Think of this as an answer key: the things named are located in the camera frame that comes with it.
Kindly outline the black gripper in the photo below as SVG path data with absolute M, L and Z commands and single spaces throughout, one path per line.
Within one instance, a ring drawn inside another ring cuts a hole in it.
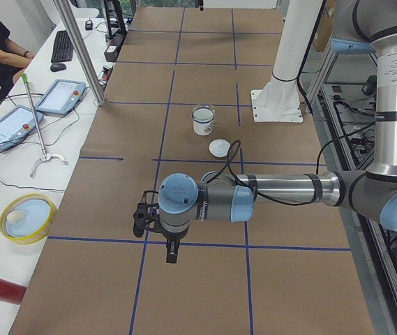
M 168 232 L 162 229 L 161 234 L 166 238 L 166 263 L 176 263 L 181 240 L 187 235 L 188 228 L 181 232 Z

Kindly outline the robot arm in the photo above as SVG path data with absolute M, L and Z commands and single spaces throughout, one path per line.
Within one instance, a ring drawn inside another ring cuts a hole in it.
M 166 177 L 159 189 L 156 224 L 167 240 L 168 263 L 177 261 L 190 222 L 243 222 L 258 198 L 300 206 L 344 207 L 397 233 L 397 1 L 340 1 L 334 39 L 364 43 L 377 53 L 375 152 L 365 170 L 301 176 L 209 173 Z

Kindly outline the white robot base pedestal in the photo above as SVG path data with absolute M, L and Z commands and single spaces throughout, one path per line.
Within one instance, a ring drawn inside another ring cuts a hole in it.
M 251 91 L 255 122 L 303 121 L 299 73 L 323 8 L 323 0 L 293 0 L 289 3 L 271 79 L 263 89 Z

